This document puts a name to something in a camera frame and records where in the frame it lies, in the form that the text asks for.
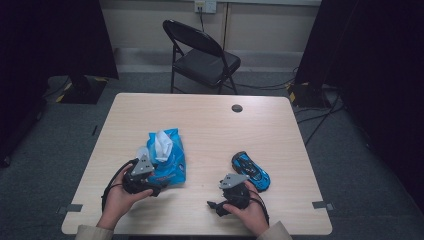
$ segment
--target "sleeve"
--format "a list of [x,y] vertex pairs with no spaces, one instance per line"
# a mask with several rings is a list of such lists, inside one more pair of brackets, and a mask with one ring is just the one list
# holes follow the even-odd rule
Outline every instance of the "sleeve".
[[111,240],[112,237],[113,231],[111,230],[87,225],[79,225],[75,240]]
[[276,224],[274,224],[272,227],[270,227],[268,230],[263,232],[256,240],[292,240],[289,232],[287,232],[287,229],[284,227],[284,225],[281,223],[281,221],[278,221]]

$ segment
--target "electrical outlet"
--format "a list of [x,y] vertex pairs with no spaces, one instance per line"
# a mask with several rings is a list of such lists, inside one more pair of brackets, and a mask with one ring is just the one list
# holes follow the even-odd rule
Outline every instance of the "electrical outlet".
[[194,1],[194,12],[200,12],[200,9],[203,13],[206,12],[206,2],[205,1]]
[[216,1],[206,1],[206,13],[216,13]]

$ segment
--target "chair seat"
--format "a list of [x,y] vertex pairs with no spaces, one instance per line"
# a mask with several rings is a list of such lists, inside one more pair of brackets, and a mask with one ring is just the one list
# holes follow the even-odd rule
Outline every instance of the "chair seat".
[[[224,55],[231,75],[240,67],[240,58],[228,52],[224,52]],[[175,61],[173,68],[179,74],[196,79],[197,82],[209,87],[218,87],[221,81],[225,80],[222,77],[224,69],[222,59],[196,49]]]

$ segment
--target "hand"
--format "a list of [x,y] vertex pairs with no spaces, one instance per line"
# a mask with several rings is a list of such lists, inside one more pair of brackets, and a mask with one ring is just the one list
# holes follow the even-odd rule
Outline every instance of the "hand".
[[[247,189],[250,191],[250,197],[261,201],[258,195],[258,190],[256,190],[255,186],[253,186],[253,184],[249,181],[245,181],[244,183]],[[223,208],[240,218],[243,224],[256,237],[261,235],[269,228],[262,207],[255,201],[250,201],[249,206],[245,209],[239,209],[231,204],[224,204]]]
[[112,184],[112,186],[116,186],[112,187],[109,191],[106,205],[103,214],[97,223],[97,227],[113,231],[119,219],[121,219],[121,217],[131,209],[135,202],[152,195],[152,189],[148,189],[137,194],[130,194],[124,190],[122,187],[124,174],[131,166],[132,164],[129,164],[118,174],[118,176],[116,176],[116,179]]

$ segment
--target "gray carpet floor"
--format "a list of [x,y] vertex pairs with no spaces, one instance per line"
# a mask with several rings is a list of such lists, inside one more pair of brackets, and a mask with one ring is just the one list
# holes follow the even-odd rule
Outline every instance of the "gray carpet floor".
[[[288,94],[281,85],[292,78],[292,73],[283,72],[240,72],[234,76],[237,84],[255,86],[239,85],[241,95],[283,97]],[[56,103],[60,91],[54,90],[66,80],[64,76],[49,79],[51,88],[42,118],[11,155],[11,166],[0,169],[0,239],[73,239],[61,232],[64,215],[56,211],[71,203],[115,95],[167,93],[170,73],[121,73],[120,80],[109,81],[96,105]],[[216,93],[182,78],[177,84],[189,93]],[[331,113],[312,137],[322,118],[301,122],[299,129],[305,142],[309,139],[306,149],[324,201],[335,206],[329,211],[333,232],[293,238],[424,239],[424,219],[412,199],[391,170],[367,148],[361,128],[343,102],[335,101],[336,91],[325,93],[340,110]],[[297,107],[293,111],[298,121],[327,113]]]

